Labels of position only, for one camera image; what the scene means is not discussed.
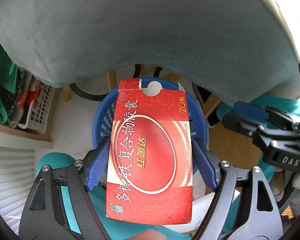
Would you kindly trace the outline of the red medicine box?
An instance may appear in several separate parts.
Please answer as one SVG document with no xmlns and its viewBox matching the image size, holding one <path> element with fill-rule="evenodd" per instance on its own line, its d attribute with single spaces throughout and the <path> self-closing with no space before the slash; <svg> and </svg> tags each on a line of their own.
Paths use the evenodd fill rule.
<svg viewBox="0 0 300 240">
<path fill-rule="evenodd" d="M 111 131 L 106 215 L 131 223 L 187 224 L 193 167 L 185 90 L 120 82 Z"/>
</svg>

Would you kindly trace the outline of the white plastic crate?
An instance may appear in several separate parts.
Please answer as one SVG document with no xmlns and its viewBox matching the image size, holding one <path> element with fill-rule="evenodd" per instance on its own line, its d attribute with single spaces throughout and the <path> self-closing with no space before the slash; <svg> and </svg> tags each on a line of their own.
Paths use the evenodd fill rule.
<svg viewBox="0 0 300 240">
<path fill-rule="evenodd" d="M 52 100 L 56 89 L 40 83 L 36 91 L 26 91 L 18 101 L 24 112 L 17 126 L 45 133 Z"/>
</svg>

